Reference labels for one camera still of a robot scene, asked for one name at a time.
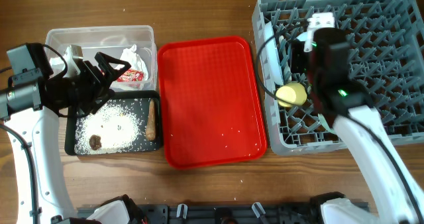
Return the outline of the yellow plastic cup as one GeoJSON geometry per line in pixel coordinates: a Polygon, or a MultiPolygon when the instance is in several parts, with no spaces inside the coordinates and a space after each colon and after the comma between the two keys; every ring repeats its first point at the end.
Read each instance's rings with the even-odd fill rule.
{"type": "Polygon", "coordinates": [[[302,84],[292,82],[279,87],[276,91],[276,97],[284,100],[284,102],[278,101],[278,104],[282,107],[291,107],[292,104],[301,106],[307,100],[307,92],[302,84]]]}

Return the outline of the white napkin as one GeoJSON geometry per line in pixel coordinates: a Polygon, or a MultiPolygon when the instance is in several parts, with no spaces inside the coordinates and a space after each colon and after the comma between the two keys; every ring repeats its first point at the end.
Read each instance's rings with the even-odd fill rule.
{"type": "Polygon", "coordinates": [[[137,46],[134,44],[130,48],[125,48],[121,54],[120,59],[127,61],[130,65],[130,69],[138,70],[144,72],[143,81],[148,79],[148,70],[144,60],[136,53],[137,46]]]}

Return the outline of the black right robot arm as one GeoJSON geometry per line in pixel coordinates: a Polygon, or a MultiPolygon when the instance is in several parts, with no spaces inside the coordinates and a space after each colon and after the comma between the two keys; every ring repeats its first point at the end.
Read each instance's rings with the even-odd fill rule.
{"type": "Polygon", "coordinates": [[[354,157],[378,209],[372,215],[344,197],[319,204],[322,223],[422,223],[423,190],[385,132],[364,86],[348,78],[349,44],[342,30],[310,28],[305,53],[313,106],[332,120],[336,135],[354,157]]]}

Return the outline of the red snack wrapper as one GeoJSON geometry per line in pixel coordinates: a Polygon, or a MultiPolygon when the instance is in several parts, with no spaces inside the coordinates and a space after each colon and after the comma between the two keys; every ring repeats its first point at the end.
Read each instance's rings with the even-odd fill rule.
{"type": "Polygon", "coordinates": [[[144,79],[144,72],[128,69],[123,75],[121,75],[118,82],[141,82],[144,79]]]}

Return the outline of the cooked white rice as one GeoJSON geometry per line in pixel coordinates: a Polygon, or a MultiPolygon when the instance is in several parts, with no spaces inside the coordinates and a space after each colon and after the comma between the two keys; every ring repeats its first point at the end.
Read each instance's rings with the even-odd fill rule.
{"type": "Polygon", "coordinates": [[[96,114],[76,121],[77,155],[139,151],[146,142],[145,126],[149,99],[111,99],[96,114]],[[101,148],[92,150],[91,135],[101,137],[101,148]]]}

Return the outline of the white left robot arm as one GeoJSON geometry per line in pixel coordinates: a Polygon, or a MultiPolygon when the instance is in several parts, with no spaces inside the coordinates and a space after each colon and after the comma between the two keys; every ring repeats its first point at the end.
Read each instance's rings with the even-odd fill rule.
{"type": "Polygon", "coordinates": [[[111,84],[130,68],[98,52],[98,65],[73,57],[55,74],[47,48],[25,43],[7,52],[13,75],[1,90],[1,129],[13,147],[18,223],[75,221],[58,147],[61,110],[70,109],[69,119],[96,113],[113,96],[111,84]]]}

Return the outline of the green rice bowl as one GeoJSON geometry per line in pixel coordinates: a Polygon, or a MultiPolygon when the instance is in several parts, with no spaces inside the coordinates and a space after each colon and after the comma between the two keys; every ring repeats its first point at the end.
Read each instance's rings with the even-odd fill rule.
{"type": "Polygon", "coordinates": [[[327,132],[329,132],[329,133],[332,133],[332,134],[334,134],[335,135],[335,131],[332,129],[332,128],[330,128],[330,126],[329,126],[329,124],[328,124],[328,122],[327,122],[327,120],[325,119],[325,117],[322,115],[322,114],[318,114],[318,119],[319,119],[319,122],[320,122],[320,124],[321,124],[321,126],[327,131],[327,132]]]}

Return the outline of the dark brown food lump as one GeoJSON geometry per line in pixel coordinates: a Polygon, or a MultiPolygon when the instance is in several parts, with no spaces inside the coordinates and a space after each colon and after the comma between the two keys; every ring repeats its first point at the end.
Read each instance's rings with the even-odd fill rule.
{"type": "Polygon", "coordinates": [[[91,135],[89,138],[89,146],[92,150],[101,148],[101,137],[98,135],[91,135]]]}

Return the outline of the light blue plate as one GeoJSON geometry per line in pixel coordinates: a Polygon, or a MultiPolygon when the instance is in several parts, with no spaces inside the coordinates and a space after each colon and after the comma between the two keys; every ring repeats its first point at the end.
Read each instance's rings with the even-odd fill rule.
{"type": "Polygon", "coordinates": [[[276,39],[274,36],[274,30],[272,23],[266,23],[264,26],[264,38],[265,38],[265,52],[268,58],[268,66],[270,69],[270,76],[274,83],[277,85],[283,85],[282,69],[280,67],[280,57],[278,54],[276,39]]]}

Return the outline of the brown bread stick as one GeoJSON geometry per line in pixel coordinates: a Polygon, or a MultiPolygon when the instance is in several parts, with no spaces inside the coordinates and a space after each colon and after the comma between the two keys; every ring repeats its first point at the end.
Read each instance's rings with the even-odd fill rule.
{"type": "Polygon", "coordinates": [[[156,106],[153,99],[151,99],[149,103],[145,135],[146,139],[150,141],[156,138],[156,106]]]}

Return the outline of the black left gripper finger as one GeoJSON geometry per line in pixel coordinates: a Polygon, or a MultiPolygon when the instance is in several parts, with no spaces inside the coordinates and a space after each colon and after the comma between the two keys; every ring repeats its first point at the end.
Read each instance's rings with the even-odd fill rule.
{"type": "Polygon", "coordinates": [[[96,114],[115,92],[102,85],[87,85],[79,88],[79,117],[96,114]]]}
{"type": "Polygon", "coordinates": [[[131,65],[127,61],[116,59],[112,56],[106,55],[102,52],[98,52],[95,55],[95,60],[98,63],[103,76],[108,85],[111,85],[114,81],[120,78],[131,65]],[[120,68],[114,68],[111,64],[122,65],[120,68]]]}

